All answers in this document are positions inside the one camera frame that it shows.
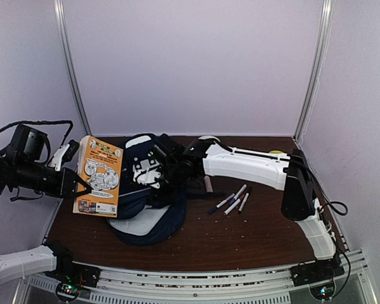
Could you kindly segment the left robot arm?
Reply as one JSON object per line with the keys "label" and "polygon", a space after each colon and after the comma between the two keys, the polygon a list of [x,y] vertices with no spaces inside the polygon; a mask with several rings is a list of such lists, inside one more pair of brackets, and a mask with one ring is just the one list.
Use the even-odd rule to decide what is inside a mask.
{"label": "left robot arm", "polygon": [[[67,125],[59,149],[53,153],[48,135],[38,130],[42,125]],[[20,120],[0,128],[0,133],[14,127],[11,141],[0,149],[0,195],[5,189],[15,192],[10,200],[29,201],[20,189],[33,191],[39,200],[44,196],[75,199],[91,193],[92,187],[72,169],[65,166],[79,149],[77,141],[67,139],[73,129],[70,120]],[[53,272],[64,281],[74,280],[79,272],[72,252],[58,241],[36,248],[0,255],[0,285],[36,274]]]}

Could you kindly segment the orange cartoon paperback book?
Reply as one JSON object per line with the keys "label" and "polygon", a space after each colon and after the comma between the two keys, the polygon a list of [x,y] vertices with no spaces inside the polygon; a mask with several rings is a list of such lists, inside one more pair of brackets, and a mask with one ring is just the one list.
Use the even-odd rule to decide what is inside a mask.
{"label": "orange cartoon paperback book", "polygon": [[93,136],[80,141],[77,173],[91,192],[75,198],[73,213],[115,219],[124,150]]}

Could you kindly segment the navy blue student backpack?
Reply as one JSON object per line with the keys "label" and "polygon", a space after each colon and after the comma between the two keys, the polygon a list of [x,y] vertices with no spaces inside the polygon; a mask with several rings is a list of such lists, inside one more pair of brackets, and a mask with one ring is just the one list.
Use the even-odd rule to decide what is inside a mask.
{"label": "navy blue student backpack", "polygon": [[[195,151],[183,146],[167,134],[138,134],[119,145],[123,149],[117,217],[107,221],[111,231],[125,244],[148,246],[168,239],[184,224],[188,200],[225,196],[224,192],[197,192],[205,185],[203,157],[208,142],[193,143]],[[133,181],[134,159],[155,159],[163,176],[183,175],[186,179],[186,201],[176,205],[153,206],[151,197],[156,190]]]}

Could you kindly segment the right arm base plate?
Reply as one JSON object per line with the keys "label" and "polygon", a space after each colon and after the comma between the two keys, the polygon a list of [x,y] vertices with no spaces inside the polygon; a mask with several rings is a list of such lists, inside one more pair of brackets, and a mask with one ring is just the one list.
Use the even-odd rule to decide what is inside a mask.
{"label": "right arm base plate", "polygon": [[295,287],[331,280],[345,273],[342,265],[324,261],[299,264],[289,271]]}

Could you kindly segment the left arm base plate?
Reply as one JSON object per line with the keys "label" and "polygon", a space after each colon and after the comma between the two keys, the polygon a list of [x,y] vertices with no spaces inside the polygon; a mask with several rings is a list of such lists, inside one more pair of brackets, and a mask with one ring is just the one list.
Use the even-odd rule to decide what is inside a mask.
{"label": "left arm base plate", "polygon": [[60,282],[79,287],[95,288],[97,286],[101,269],[89,265],[73,263],[69,274],[62,274],[59,270],[45,272],[48,277],[52,277]]}

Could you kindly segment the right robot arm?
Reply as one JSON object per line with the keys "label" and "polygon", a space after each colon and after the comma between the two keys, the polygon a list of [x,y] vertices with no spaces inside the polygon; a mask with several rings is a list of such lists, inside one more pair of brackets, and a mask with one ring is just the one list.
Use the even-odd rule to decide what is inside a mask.
{"label": "right robot arm", "polygon": [[159,182],[163,190],[205,174],[256,182],[282,191],[282,215],[300,226],[313,249],[312,274],[323,280],[342,269],[332,225],[324,215],[315,193],[314,175],[301,150],[294,149],[290,154],[251,151],[227,146],[215,136],[201,136],[183,147],[163,134],[149,154],[161,164]]}

